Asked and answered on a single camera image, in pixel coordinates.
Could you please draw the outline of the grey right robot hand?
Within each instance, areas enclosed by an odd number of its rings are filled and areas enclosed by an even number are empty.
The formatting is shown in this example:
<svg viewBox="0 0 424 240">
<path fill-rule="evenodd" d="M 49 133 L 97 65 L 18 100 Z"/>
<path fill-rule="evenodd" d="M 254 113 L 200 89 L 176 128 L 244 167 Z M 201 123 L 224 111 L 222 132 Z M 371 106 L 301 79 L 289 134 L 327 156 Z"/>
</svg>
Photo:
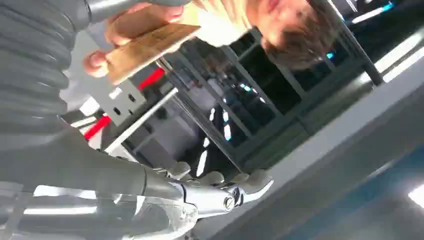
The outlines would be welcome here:
<svg viewBox="0 0 424 240">
<path fill-rule="evenodd" d="M 183 180 L 90 148 L 78 132 L 52 141 L 0 139 L 3 240 L 176 240 L 201 218 L 262 197 L 264 170 L 224 182 Z"/>
</svg>

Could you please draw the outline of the person's left hand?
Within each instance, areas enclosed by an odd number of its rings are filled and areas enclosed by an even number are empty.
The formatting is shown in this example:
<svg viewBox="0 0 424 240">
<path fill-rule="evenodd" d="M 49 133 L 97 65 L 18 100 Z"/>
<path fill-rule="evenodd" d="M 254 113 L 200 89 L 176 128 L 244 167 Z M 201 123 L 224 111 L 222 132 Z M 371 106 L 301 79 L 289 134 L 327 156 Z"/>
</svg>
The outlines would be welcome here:
<svg viewBox="0 0 424 240">
<path fill-rule="evenodd" d="M 124 46 L 137 37 L 179 21 L 183 13 L 183 6 L 137 3 L 106 21 L 105 41 L 115 48 Z M 87 55 L 82 62 L 84 71 L 94 78 L 106 76 L 109 73 L 106 54 L 96 50 Z"/>
</svg>

